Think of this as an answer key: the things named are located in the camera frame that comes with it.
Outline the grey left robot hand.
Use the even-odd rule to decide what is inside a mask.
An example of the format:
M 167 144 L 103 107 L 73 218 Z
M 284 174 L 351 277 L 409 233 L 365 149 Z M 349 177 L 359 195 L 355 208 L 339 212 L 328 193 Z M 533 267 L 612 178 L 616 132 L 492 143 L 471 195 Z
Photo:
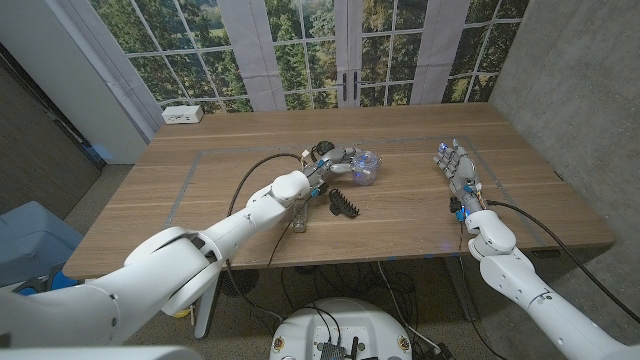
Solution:
M 344 174 L 355 171 L 353 159 L 358 148 L 347 147 L 343 149 L 332 149 L 321 155 L 310 165 L 305 165 L 303 174 L 307 177 L 311 196 L 319 196 L 328 189 L 327 181 L 332 174 Z

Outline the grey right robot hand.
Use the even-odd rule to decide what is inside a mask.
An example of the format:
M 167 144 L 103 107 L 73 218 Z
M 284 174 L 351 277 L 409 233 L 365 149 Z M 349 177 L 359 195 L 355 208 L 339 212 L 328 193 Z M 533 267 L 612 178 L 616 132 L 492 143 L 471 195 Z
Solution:
M 473 213 L 486 209 L 480 199 L 482 184 L 475 164 L 464 147 L 456 140 L 452 146 L 441 143 L 434 162 L 448 179 L 452 194 L 467 211 Z

